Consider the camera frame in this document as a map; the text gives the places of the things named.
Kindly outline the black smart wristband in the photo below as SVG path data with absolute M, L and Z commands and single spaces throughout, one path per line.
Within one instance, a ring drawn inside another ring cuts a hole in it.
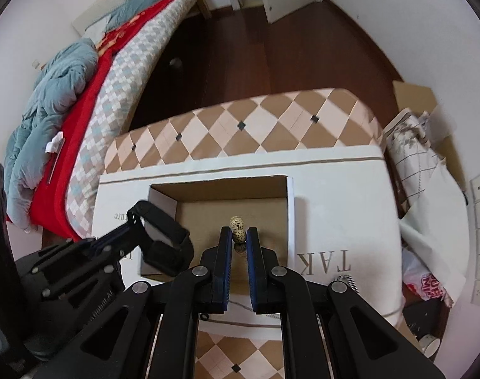
M 138 201 L 127 214 L 132 240 L 145 263 L 169 276 L 189 268 L 195 250 L 186 228 L 146 200 Z

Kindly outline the red blanket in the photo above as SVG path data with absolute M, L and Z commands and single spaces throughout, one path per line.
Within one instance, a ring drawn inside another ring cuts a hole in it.
M 70 112 L 64 118 L 60 131 L 63 132 L 64 142 L 59 153 L 52 153 L 45 166 L 42 180 L 34 190 L 33 199 L 29 208 L 29 218 L 34 225 L 41 226 L 60 237 L 59 217 L 61 198 L 57 195 L 57 188 L 64 178 L 64 157 L 69 148 L 77 145 L 87 125 L 90 107 L 87 105 L 87 96 L 99 86 L 98 73 L 106 70 L 107 61 L 99 54 L 98 68 L 93 78 L 80 94 L 77 102 L 72 105 Z

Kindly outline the white cup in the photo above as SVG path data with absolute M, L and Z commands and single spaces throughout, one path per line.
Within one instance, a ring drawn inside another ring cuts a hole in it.
M 441 339 L 431 334 L 425 334 L 418 342 L 423 355 L 427 358 L 433 357 L 441 345 Z

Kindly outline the red and white plastic bag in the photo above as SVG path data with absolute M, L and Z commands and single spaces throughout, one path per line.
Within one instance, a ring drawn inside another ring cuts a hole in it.
M 445 298 L 446 292 L 441 283 L 407 247 L 402 248 L 402 273 L 405 286 L 422 300 Z

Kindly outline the white printed cloth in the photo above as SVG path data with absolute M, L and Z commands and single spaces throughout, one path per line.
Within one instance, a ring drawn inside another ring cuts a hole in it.
M 392 325 L 401 317 L 398 213 L 384 158 L 375 146 L 270 152 L 186 161 L 102 175 L 92 234 L 126 221 L 152 184 L 286 175 L 293 180 L 295 245 L 286 267 L 323 285 L 348 275 L 366 302 Z

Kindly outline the blue-grey quilt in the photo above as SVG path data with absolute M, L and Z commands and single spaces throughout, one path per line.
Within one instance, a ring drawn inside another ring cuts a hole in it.
M 6 215 L 21 229 L 31 227 L 29 208 L 49 155 L 45 148 L 97 68 L 99 55 L 89 38 L 59 51 L 40 71 L 4 156 Z

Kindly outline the open cardboard box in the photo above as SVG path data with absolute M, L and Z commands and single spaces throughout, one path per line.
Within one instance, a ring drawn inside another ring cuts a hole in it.
M 152 184 L 148 200 L 188 229 L 194 246 L 192 267 L 203 251 L 218 244 L 221 228 L 238 216 L 258 230 L 263 247 L 280 264 L 291 263 L 295 245 L 293 180 L 286 175 Z

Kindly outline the white paper tag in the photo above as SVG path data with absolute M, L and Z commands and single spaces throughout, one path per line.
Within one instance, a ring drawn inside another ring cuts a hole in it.
M 59 131 L 55 136 L 46 144 L 45 153 L 59 153 L 63 146 L 64 137 L 63 132 Z

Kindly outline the white grid-pattern bedding bundle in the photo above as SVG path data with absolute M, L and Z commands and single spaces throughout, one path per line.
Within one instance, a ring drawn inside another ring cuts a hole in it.
M 447 161 L 432 148 L 425 122 L 411 110 L 400 111 L 384 134 L 406 195 L 399 220 L 403 247 L 441 283 L 442 300 L 451 308 L 463 292 L 470 258 L 465 196 Z

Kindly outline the brown checkered table cover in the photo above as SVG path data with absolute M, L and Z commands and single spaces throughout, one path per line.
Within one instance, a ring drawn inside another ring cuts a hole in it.
M 236 156 L 340 146 L 386 149 L 370 108 L 342 89 L 310 90 L 236 100 L 190 111 L 119 135 L 108 147 L 105 172 Z M 256 316 L 240 283 L 232 313 L 198 327 L 197 378 L 281 378 L 279 315 Z

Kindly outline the bed with checkered mattress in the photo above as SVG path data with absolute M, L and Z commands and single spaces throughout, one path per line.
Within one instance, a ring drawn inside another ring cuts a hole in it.
M 64 157 L 64 178 L 57 188 L 63 237 L 90 235 L 107 150 L 128 129 L 162 51 L 198 1 L 126 0 L 111 13 L 99 42 L 106 70 L 98 73 L 99 86 L 87 96 L 89 119 L 81 140 Z

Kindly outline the brown cardboard box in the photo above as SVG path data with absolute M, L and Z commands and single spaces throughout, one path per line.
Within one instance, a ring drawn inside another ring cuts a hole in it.
M 429 140 L 435 152 L 447 161 L 447 169 L 459 184 L 466 188 L 465 173 L 455 146 L 453 133 L 456 123 L 447 111 L 438 105 L 429 87 L 418 86 L 402 81 L 393 81 L 395 99 L 400 111 L 410 109 L 417 117 L 424 112 L 429 114 Z

